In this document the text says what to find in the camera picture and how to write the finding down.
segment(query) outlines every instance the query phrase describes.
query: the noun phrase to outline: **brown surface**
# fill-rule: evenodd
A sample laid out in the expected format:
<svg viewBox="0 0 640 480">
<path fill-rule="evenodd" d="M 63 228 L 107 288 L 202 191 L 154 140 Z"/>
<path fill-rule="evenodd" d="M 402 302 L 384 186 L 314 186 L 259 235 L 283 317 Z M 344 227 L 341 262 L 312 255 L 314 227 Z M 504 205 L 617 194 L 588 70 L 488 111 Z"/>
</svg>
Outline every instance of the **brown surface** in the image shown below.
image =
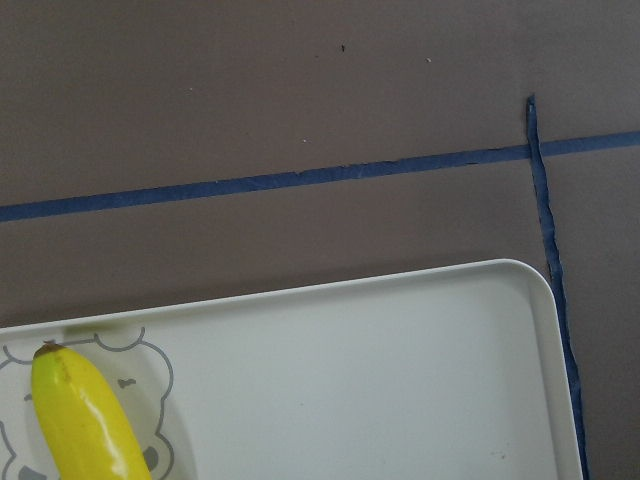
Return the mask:
<svg viewBox="0 0 640 480">
<path fill-rule="evenodd" d="M 0 205 L 640 129 L 638 2 L 2 2 Z"/>
<path fill-rule="evenodd" d="M 640 478 L 640 148 L 547 170 L 593 480 Z"/>
<path fill-rule="evenodd" d="M 545 272 L 526 161 L 0 224 L 0 324 L 511 257 Z"/>
</svg>

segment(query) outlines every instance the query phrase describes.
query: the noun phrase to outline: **yellow banana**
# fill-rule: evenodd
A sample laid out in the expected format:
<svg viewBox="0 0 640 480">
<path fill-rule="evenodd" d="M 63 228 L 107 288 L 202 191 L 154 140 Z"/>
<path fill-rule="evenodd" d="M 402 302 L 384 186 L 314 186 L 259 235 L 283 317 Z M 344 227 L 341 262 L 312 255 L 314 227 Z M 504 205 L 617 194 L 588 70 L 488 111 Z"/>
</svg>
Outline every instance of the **yellow banana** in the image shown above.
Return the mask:
<svg viewBox="0 0 640 480">
<path fill-rule="evenodd" d="M 62 480 L 151 480 L 118 399 L 88 359 L 45 344 L 33 357 L 31 396 Z"/>
</svg>

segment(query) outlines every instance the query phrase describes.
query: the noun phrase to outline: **cartoon sheep face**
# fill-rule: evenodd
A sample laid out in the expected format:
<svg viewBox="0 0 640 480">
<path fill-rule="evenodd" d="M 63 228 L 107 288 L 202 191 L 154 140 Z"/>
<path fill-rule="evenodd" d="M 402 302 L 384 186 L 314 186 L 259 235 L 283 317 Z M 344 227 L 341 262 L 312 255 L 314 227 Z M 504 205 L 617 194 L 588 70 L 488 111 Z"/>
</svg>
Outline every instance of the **cartoon sheep face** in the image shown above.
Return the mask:
<svg viewBox="0 0 640 480">
<path fill-rule="evenodd" d="M 173 369 L 165 353 L 143 336 L 144 328 L 137 338 L 130 336 L 128 344 L 119 339 L 120 346 L 99 335 L 60 343 L 89 358 L 103 373 L 127 413 L 153 479 L 162 480 L 174 461 L 173 447 L 161 432 Z M 31 400 L 35 349 L 9 343 L 0 351 L 0 480 L 59 478 Z"/>
</svg>

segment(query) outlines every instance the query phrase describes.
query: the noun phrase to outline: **banana tip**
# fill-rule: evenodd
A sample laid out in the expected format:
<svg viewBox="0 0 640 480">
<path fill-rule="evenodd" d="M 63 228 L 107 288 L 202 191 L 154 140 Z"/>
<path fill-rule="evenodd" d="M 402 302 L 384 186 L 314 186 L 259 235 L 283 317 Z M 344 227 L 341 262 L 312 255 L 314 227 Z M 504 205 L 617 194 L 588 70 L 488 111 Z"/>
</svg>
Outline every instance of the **banana tip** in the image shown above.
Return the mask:
<svg viewBox="0 0 640 480">
<path fill-rule="evenodd" d="M 36 353 L 33 354 L 33 358 L 37 358 L 40 355 L 44 355 L 45 353 L 52 353 L 58 350 L 63 349 L 64 347 L 62 345 L 58 345 L 57 343 L 53 343 L 53 342 L 45 342 L 43 346 L 41 346 Z"/>
</svg>

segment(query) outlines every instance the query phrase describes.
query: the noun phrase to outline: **gray outline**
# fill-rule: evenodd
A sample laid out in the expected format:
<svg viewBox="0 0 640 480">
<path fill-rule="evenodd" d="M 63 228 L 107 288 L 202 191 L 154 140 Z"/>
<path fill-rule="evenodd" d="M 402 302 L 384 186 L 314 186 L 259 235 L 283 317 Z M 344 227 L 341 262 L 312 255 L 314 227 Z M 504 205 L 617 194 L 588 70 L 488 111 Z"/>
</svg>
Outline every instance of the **gray outline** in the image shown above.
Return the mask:
<svg viewBox="0 0 640 480">
<path fill-rule="evenodd" d="M 158 479 L 158 480 L 164 480 L 165 478 L 167 478 L 169 473 L 171 473 L 171 470 L 173 470 L 173 465 L 175 463 L 175 452 L 173 451 L 173 446 L 171 445 L 167 437 L 165 437 L 160 432 L 160 430 L 162 429 L 162 423 L 164 421 L 165 400 L 167 399 L 167 397 L 169 396 L 173 388 L 173 366 L 171 365 L 171 361 L 169 360 L 169 357 L 167 356 L 167 354 L 164 353 L 164 351 L 160 347 L 142 340 L 145 333 L 146 333 L 146 328 L 140 327 L 140 335 L 138 336 L 138 338 L 132 344 L 126 347 L 109 347 L 108 345 L 105 345 L 102 341 L 100 341 L 100 338 L 98 337 L 97 333 L 94 333 L 93 337 L 90 339 L 61 342 L 59 343 L 59 345 L 67 346 L 67 345 L 80 345 L 80 344 L 86 344 L 86 343 L 96 343 L 101 348 L 108 350 L 110 352 L 124 352 L 126 350 L 131 350 L 133 347 L 139 344 L 139 345 L 145 345 L 151 348 L 152 350 L 155 350 L 162 357 L 162 359 L 165 361 L 167 365 L 167 369 L 169 370 L 169 386 L 167 387 L 167 390 L 164 392 L 164 394 L 160 397 L 160 420 L 158 421 L 158 425 L 156 427 L 156 431 L 154 432 L 154 434 L 167 446 L 167 450 L 169 451 L 169 466 L 167 467 L 167 471 L 164 473 L 164 475 Z M 4 367 L 6 367 L 8 364 L 12 362 L 16 362 L 20 365 L 30 365 L 31 363 L 33 363 L 33 361 L 19 360 L 14 356 L 12 356 L 9 353 L 9 349 L 7 348 L 7 345 L 3 345 L 2 350 L 6 354 L 7 360 L 0 363 L 0 370 L 2 370 Z M 9 466 L 16 459 L 17 454 L 15 450 L 13 450 L 13 447 L 11 446 L 11 444 L 9 443 L 9 438 L 7 437 L 7 434 L 5 432 L 4 423 L 1 421 L 0 421 L 0 436 L 2 436 L 2 439 L 4 440 L 4 443 L 7 446 L 7 449 L 9 450 L 9 454 L 11 455 L 11 458 L 2 469 L 2 480 L 7 480 L 7 477 L 6 477 L 7 471 L 9 470 Z"/>
</svg>

